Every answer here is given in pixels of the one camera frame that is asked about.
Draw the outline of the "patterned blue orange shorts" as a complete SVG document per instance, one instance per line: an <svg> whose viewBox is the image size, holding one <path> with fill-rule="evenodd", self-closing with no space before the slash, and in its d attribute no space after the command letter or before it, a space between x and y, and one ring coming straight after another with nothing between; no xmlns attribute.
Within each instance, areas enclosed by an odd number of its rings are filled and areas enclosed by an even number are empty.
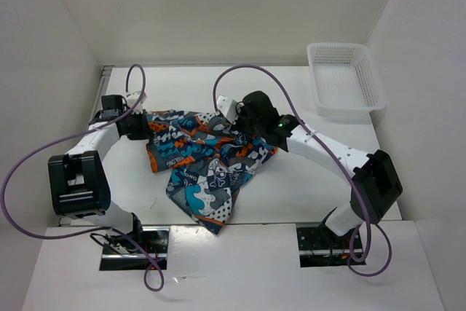
<svg viewBox="0 0 466 311"><path fill-rule="evenodd" d="M152 111L146 115L151 170L169 170L167 197L214 235L229 220L240 189L277 153L263 138L236 130L220 114Z"/></svg>

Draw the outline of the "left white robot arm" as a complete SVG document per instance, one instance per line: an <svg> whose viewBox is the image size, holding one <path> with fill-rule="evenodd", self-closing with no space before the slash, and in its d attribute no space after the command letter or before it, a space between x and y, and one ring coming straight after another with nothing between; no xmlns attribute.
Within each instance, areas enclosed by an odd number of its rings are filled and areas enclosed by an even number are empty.
<svg viewBox="0 0 466 311"><path fill-rule="evenodd" d="M131 253L143 248L146 238L138 217L111 200L103 160L121 137L146 140L149 125L144 92L104 95L102 109L91 119L88 133L65 154L48 161L52 206L58 216L84 220L119 231L110 237Z"/></svg>

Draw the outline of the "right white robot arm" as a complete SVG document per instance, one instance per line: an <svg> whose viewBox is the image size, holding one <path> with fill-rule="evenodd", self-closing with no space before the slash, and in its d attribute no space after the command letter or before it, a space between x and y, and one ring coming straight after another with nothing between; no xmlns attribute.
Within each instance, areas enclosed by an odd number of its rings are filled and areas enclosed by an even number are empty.
<svg viewBox="0 0 466 311"><path fill-rule="evenodd" d="M354 149L313 130L292 114L280 114L262 91L252 92L240 102L220 97L216 103L241 133L259 136L270 146L311 160L350 185L349 201L321 222L320 242L328 248L338 246L346 233L365 221L378 224L403 192L388 153Z"/></svg>

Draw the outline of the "white plastic basket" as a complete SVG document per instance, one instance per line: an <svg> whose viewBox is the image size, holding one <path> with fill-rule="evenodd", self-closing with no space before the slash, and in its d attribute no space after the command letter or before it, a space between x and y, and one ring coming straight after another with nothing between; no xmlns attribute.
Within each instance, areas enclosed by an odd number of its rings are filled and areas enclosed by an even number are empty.
<svg viewBox="0 0 466 311"><path fill-rule="evenodd" d="M386 92L367 46L311 43L307 59L319 115L360 119L387 106Z"/></svg>

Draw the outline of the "aluminium table edge rail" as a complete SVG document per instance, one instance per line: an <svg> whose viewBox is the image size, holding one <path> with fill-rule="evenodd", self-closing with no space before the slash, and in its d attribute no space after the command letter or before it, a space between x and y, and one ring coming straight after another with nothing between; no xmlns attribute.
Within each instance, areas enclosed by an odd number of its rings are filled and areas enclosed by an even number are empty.
<svg viewBox="0 0 466 311"><path fill-rule="evenodd" d="M87 130L89 121L93 118L96 111L98 110L98 105L100 103L100 96L103 94L103 91L108 86L108 81L111 76L111 72L114 69L115 65L104 65L100 67L98 75L95 78L94 85L89 91L90 96L86 98L84 109L84 129ZM96 227L98 224L93 221L88 221L84 219L70 219L68 217L62 217L59 219L59 227Z"/></svg>

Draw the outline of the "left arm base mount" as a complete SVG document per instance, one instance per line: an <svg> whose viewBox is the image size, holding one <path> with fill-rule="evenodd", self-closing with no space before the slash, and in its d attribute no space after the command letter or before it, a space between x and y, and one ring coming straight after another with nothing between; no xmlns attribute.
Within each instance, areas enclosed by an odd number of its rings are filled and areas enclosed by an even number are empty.
<svg viewBox="0 0 466 311"><path fill-rule="evenodd" d="M130 241L120 235L91 234L102 248L100 271L145 270L149 260ZM170 238L169 227L144 227L139 244L155 259L162 270L167 268L167 251Z"/></svg>

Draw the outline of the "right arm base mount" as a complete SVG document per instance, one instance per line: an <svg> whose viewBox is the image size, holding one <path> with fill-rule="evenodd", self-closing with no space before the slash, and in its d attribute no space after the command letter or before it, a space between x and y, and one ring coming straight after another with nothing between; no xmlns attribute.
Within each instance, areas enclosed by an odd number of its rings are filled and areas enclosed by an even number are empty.
<svg viewBox="0 0 466 311"><path fill-rule="evenodd" d="M338 237L324 237L316 223L296 226L300 267L346 266L350 258L353 229Z"/></svg>

